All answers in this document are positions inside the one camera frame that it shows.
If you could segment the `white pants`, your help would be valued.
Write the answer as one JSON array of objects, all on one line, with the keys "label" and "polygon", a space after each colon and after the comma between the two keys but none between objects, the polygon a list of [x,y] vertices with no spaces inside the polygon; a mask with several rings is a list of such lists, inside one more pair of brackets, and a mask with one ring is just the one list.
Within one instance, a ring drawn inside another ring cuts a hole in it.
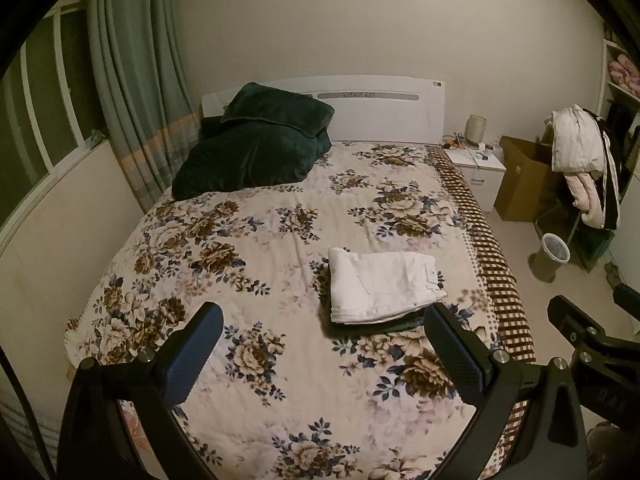
[{"label": "white pants", "polygon": [[436,260],[420,252],[358,254],[329,250],[330,319],[336,324],[380,324],[443,300]]}]

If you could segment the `checkered brown bed sheet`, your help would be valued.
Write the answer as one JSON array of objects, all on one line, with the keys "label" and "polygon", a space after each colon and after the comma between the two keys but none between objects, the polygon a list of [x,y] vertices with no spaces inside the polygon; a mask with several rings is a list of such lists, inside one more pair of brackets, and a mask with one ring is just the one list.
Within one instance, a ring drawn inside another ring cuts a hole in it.
[{"label": "checkered brown bed sheet", "polygon": [[[420,163],[438,181],[439,196],[422,197],[428,232],[440,234],[446,229],[463,242],[457,254],[465,259],[456,261],[439,279],[454,295],[446,309],[489,350],[504,350],[513,361],[534,362],[533,337],[515,278],[469,185],[441,148],[422,148]],[[456,454],[458,437],[471,428],[475,412],[462,402],[460,389],[447,374],[433,341],[422,328],[418,335],[420,352],[404,357],[398,379],[419,398],[416,409],[430,422],[431,448],[416,456],[397,456],[394,462],[405,479],[435,479]]]}]

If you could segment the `grey waste bin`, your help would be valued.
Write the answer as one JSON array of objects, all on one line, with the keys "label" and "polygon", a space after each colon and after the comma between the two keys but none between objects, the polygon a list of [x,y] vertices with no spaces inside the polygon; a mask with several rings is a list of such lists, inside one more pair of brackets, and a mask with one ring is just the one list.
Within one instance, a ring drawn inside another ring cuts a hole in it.
[{"label": "grey waste bin", "polygon": [[561,237],[544,233],[540,239],[538,252],[528,258],[529,270],[542,282],[551,283],[561,266],[570,261],[570,248]]}]

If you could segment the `pink garment on rack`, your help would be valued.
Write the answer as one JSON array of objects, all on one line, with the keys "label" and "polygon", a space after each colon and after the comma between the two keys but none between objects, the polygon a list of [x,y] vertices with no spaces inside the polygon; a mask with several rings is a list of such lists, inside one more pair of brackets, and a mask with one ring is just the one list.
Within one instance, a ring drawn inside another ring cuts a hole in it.
[{"label": "pink garment on rack", "polygon": [[605,227],[604,184],[605,178],[593,179],[591,174],[564,174],[573,206],[580,212],[580,218],[586,226],[602,230]]}]

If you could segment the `brown cardboard box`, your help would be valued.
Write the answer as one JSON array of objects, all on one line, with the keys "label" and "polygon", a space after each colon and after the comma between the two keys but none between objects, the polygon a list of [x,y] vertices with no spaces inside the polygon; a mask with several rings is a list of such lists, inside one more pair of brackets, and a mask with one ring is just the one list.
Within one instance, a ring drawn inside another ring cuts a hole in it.
[{"label": "brown cardboard box", "polygon": [[500,139],[506,174],[495,201],[503,221],[534,222],[556,202],[560,175],[551,169],[551,148],[512,136]]}]

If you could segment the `white jacket on rack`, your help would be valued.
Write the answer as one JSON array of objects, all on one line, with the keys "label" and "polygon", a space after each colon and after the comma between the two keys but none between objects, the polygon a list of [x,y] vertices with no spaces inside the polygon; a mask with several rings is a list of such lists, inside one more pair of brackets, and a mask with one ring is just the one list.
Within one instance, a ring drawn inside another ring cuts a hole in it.
[{"label": "white jacket on rack", "polygon": [[551,168],[560,174],[595,174],[605,170],[605,154],[596,120],[579,105],[554,110]]}]

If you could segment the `white nightstand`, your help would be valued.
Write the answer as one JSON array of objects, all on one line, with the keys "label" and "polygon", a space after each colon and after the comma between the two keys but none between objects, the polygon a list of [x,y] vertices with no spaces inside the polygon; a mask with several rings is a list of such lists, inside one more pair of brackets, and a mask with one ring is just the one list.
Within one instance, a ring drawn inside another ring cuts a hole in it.
[{"label": "white nightstand", "polygon": [[486,155],[472,148],[465,150],[450,148],[445,153],[450,162],[462,172],[480,209],[491,212],[494,209],[502,179],[506,174],[503,163],[493,154]]}]

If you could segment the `white shelf unit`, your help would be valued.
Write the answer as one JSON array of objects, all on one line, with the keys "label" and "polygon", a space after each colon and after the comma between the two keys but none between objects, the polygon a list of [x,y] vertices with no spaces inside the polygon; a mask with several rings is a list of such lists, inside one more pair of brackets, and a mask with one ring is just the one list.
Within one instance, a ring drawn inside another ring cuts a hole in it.
[{"label": "white shelf unit", "polygon": [[639,287],[639,73],[631,65],[626,49],[605,37],[598,114],[620,168],[620,225],[610,252],[622,280]]}]

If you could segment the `beige table lamp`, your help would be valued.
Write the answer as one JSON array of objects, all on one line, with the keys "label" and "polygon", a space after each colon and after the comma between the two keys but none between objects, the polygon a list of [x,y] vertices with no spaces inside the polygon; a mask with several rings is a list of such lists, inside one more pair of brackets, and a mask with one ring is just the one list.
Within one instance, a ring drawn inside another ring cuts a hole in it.
[{"label": "beige table lamp", "polygon": [[478,145],[483,141],[487,119],[480,115],[471,114],[466,120],[464,128],[465,141]]}]

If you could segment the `floral bed quilt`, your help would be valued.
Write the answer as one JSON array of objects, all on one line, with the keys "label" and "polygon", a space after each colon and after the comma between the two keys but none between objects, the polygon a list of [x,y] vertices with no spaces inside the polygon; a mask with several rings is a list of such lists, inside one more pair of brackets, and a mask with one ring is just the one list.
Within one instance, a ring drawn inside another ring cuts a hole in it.
[{"label": "floral bed quilt", "polygon": [[204,301],[224,331],[180,426],[221,479],[405,479],[394,458],[427,453],[430,422],[398,379],[418,330],[326,336],[329,250],[410,250],[439,279],[463,248],[428,232],[424,195],[438,181],[425,146],[337,143],[303,182],[192,200],[164,196],[68,322],[67,359],[132,360]]}]

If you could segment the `folded dark green pants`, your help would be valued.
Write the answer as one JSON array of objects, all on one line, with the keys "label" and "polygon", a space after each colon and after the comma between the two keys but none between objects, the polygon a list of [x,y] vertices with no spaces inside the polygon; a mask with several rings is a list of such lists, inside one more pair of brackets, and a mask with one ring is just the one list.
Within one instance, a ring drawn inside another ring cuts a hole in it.
[{"label": "folded dark green pants", "polygon": [[323,325],[323,331],[326,336],[337,339],[385,335],[403,332],[404,330],[413,330],[423,325],[423,319],[424,311],[420,310],[409,313],[402,318],[396,318],[396,320],[382,323],[338,324],[328,321]]}]

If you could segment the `white bed headboard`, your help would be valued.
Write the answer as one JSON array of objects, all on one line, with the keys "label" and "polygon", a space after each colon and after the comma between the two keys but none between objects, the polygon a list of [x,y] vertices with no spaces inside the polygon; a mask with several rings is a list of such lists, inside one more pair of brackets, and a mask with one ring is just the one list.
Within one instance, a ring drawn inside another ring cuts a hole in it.
[{"label": "white bed headboard", "polygon": [[333,141],[442,142],[445,84],[401,76],[335,75],[268,81],[268,87],[312,96],[334,108]]}]

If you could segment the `dark green top pillow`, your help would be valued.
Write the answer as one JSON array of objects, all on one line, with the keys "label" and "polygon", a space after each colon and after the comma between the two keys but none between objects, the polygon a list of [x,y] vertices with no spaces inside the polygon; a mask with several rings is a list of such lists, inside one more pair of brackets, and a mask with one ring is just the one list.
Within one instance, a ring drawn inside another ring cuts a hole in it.
[{"label": "dark green top pillow", "polygon": [[224,109],[221,121],[266,122],[292,128],[314,138],[329,127],[334,114],[331,105],[312,96],[249,82]]}]

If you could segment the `green striped curtain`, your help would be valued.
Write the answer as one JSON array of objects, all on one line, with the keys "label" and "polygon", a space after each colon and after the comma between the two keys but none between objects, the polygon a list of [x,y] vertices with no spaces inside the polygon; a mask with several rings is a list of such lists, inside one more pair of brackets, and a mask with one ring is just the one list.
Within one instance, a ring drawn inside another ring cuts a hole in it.
[{"label": "green striped curtain", "polygon": [[90,56],[112,148],[149,210],[198,142],[174,0],[87,0]]}]

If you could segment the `dark green folded blanket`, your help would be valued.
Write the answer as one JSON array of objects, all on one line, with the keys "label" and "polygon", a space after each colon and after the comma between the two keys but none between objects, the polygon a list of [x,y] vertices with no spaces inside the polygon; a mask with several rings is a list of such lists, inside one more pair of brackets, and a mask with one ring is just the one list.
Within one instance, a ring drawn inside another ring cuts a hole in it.
[{"label": "dark green folded blanket", "polygon": [[331,148],[326,130],[310,138],[289,127],[220,116],[201,122],[198,144],[172,181],[175,200],[305,180]]}]

